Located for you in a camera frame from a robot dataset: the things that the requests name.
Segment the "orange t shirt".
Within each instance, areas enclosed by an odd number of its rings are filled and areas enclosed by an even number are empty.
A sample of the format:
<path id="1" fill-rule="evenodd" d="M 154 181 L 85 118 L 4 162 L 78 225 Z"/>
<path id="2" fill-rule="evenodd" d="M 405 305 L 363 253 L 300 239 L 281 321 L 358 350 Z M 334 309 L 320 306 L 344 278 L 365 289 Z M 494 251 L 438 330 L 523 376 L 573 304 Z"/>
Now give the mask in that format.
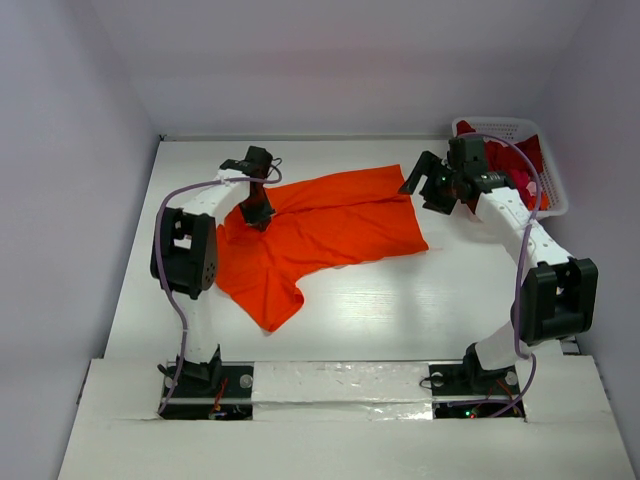
<path id="1" fill-rule="evenodd" d="M 272 333 L 304 305 L 301 278 L 319 270 L 428 250 L 399 165 L 268 189 L 276 214 L 263 232 L 234 209 L 217 229 L 217 287 Z"/>

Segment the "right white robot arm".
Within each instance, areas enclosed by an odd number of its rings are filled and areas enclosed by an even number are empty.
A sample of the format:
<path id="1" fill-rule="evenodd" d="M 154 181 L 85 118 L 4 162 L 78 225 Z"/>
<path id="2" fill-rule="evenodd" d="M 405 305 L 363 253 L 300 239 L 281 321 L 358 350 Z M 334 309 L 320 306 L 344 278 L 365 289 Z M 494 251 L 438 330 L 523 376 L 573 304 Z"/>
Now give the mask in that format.
<path id="1" fill-rule="evenodd" d="M 597 266 L 561 247 L 539 223 L 539 208 L 526 206 L 510 176 L 490 170 L 481 135 L 450 139 L 445 158 L 422 152 L 399 191 L 418 193 L 424 208 L 446 215 L 457 204 L 466 206 L 516 265 L 508 321 L 465 354 L 460 379 L 468 390 L 486 390 L 496 381 L 496 371 L 529 359 L 547 341 L 591 329 Z"/>

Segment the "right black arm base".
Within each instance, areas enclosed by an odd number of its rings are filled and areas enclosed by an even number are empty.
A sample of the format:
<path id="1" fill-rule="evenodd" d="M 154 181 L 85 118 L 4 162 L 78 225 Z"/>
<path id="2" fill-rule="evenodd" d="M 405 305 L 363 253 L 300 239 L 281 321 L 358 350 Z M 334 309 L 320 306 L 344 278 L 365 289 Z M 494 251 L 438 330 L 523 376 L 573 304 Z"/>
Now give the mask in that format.
<path id="1" fill-rule="evenodd" d="M 431 393 L 435 419 L 524 418 L 514 367 L 471 379 L 462 363 L 435 363 L 419 385 Z"/>

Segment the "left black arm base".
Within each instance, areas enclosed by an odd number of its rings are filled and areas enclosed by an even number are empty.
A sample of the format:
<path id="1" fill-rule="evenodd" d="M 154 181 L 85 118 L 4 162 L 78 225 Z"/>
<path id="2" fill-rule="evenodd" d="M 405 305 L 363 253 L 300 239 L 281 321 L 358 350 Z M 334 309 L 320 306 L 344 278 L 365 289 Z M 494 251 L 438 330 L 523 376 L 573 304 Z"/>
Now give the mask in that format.
<path id="1" fill-rule="evenodd" d="M 244 421 L 253 417 L 252 363 L 223 363 L 221 380 L 213 389 L 195 383 L 177 384 L 160 413 L 165 420 Z"/>

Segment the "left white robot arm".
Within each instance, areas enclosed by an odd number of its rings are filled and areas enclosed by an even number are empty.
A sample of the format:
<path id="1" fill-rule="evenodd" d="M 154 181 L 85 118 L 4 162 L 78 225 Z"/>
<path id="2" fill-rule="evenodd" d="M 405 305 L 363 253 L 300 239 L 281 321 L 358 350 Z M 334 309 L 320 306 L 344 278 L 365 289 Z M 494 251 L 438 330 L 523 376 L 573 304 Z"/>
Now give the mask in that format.
<path id="1" fill-rule="evenodd" d="M 210 180 L 180 187 L 161 201 L 154 221 L 150 270 L 181 324 L 175 363 L 160 371 L 209 395 L 221 383 L 215 365 L 218 343 L 207 318 L 206 292 L 219 276 L 217 228 L 234 209 L 253 230 L 263 232 L 275 210 L 265 186 L 281 180 L 274 157 L 250 146 L 241 160 L 224 161 Z"/>

